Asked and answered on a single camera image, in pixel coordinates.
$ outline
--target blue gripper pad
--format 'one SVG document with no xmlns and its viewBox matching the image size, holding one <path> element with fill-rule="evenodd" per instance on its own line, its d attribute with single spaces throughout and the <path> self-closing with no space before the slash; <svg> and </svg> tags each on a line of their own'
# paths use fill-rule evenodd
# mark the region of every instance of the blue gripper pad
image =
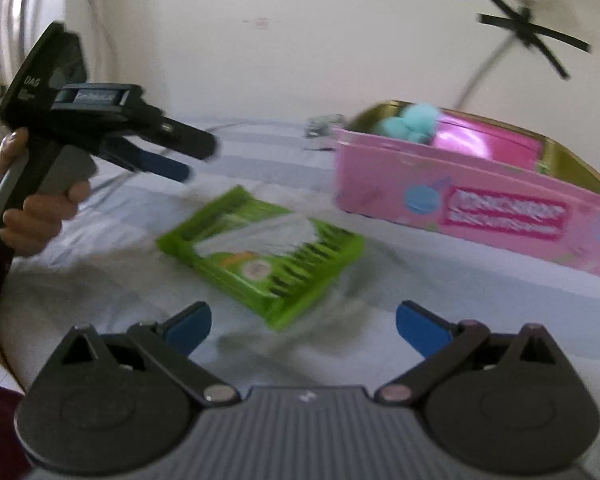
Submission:
<svg viewBox="0 0 600 480">
<path fill-rule="evenodd" d="M 395 312 L 398 334 L 424 358 L 435 354 L 449 343 L 454 326 L 430 313 L 413 301 L 404 301 Z"/>
<path fill-rule="evenodd" d="M 170 347 L 188 357 L 211 331 L 211 309 L 203 301 L 194 303 L 161 325 L 160 330 Z"/>
</svg>

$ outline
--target green package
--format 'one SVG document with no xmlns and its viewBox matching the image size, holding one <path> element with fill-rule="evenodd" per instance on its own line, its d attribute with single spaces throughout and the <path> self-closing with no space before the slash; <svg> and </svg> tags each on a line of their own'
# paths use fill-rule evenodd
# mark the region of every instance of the green package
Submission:
<svg viewBox="0 0 600 480">
<path fill-rule="evenodd" d="M 280 330 L 360 255 L 363 238 L 236 186 L 157 244 Z"/>
</svg>

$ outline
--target cable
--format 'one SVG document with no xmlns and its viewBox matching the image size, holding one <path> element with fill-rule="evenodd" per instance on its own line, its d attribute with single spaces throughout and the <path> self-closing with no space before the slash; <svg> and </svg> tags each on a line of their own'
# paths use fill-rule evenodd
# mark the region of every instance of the cable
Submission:
<svg viewBox="0 0 600 480">
<path fill-rule="evenodd" d="M 113 38 L 109 34 L 107 27 L 104 26 L 104 24 L 102 23 L 102 20 L 100 19 L 100 16 L 98 15 L 98 10 L 96 7 L 95 0 L 87 0 L 87 3 L 89 4 L 89 9 L 91 11 L 91 20 L 93 21 L 93 23 L 95 23 L 97 28 L 100 29 L 102 35 L 104 36 L 105 41 L 107 42 L 107 45 L 109 46 L 109 50 L 110 50 L 111 56 L 112 56 L 111 77 L 112 77 L 113 81 L 116 81 L 118 79 L 118 50 L 116 48 L 116 44 L 114 43 Z M 97 72 L 98 66 L 100 64 L 100 42 L 98 41 L 98 38 L 96 38 L 96 53 L 95 53 L 95 55 L 96 55 L 96 72 Z"/>
<path fill-rule="evenodd" d="M 136 173 L 122 173 L 119 174 L 118 176 L 115 176 L 109 180 L 104 181 L 102 184 L 100 184 L 99 186 L 96 186 L 92 191 L 91 191 L 91 197 L 90 199 L 84 203 L 83 206 L 81 206 L 80 210 L 84 211 L 86 209 L 95 209 L 98 206 L 102 205 L 104 203 L 105 200 L 107 200 L 113 193 L 115 193 L 125 182 L 127 182 L 130 178 L 132 178 L 133 176 L 135 176 Z M 96 193 L 109 187 L 109 189 L 107 189 L 107 191 L 103 194 L 103 196 L 99 197 L 97 201 L 95 201 L 94 199 L 96 198 Z"/>
<path fill-rule="evenodd" d="M 456 100 L 456 103 L 453 106 L 454 110 L 462 111 L 462 107 L 467 102 L 469 97 L 471 97 L 471 95 L 474 93 L 476 87 L 478 86 L 478 83 L 482 80 L 484 76 L 487 75 L 487 72 L 494 67 L 494 65 L 503 56 L 503 54 L 510 49 L 510 47 L 515 43 L 515 41 L 516 34 L 510 34 L 509 37 L 506 40 L 504 40 L 500 44 L 500 46 L 498 46 L 498 48 L 493 52 L 493 54 L 491 54 L 489 59 L 480 66 L 480 68 L 477 70 L 477 72 L 474 74 L 471 80 L 464 87 L 464 90 L 462 90 L 460 97 Z"/>
<path fill-rule="evenodd" d="M 233 126 L 244 126 L 245 124 L 248 123 L 228 123 L 228 124 L 220 124 L 219 126 L 211 126 L 209 128 L 206 128 L 206 131 L 210 134 L 215 133 L 215 132 L 220 132 L 221 130 L 226 130 L 227 128 L 231 128 Z"/>
</svg>

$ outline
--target white cable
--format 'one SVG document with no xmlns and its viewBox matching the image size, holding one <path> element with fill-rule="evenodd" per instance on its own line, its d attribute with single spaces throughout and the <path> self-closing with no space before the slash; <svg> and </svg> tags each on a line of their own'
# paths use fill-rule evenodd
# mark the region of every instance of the white cable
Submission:
<svg viewBox="0 0 600 480">
<path fill-rule="evenodd" d="M 99 29 L 101 34 L 104 36 L 105 41 L 107 42 L 107 46 L 111 52 L 112 63 L 111 63 L 111 78 L 113 81 L 117 81 L 118 79 L 118 50 L 116 48 L 116 44 L 113 41 L 113 38 L 109 34 L 107 27 L 104 26 L 100 16 L 98 14 L 98 9 L 96 7 L 95 0 L 87 0 L 89 4 L 89 9 L 91 12 L 91 20 L 96 25 L 96 29 Z M 96 72 L 98 71 L 98 66 L 100 64 L 100 41 L 96 37 Z"/>
</svg>

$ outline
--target blue pom pom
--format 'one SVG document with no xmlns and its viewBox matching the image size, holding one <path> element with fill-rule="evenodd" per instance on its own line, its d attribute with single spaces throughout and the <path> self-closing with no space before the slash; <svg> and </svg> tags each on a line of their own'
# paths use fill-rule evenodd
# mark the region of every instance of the blue pom pom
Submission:
<svg viewBox="0 0 600 480">
<path fill-rule="evenodd" d="M 430 139 L 436 133 L 440 110 L 427 104 L 412 105 L 405 108 L 400 113 L 400 117 L 404 119 L 411 131 L 424 134 Z"/>
<path fill-rule="evenodd" d="M 387 117 L 374 126 L 372 133 L 392 139 L 409 140 L 411 130 L 403 118 Z"/>
</svg>

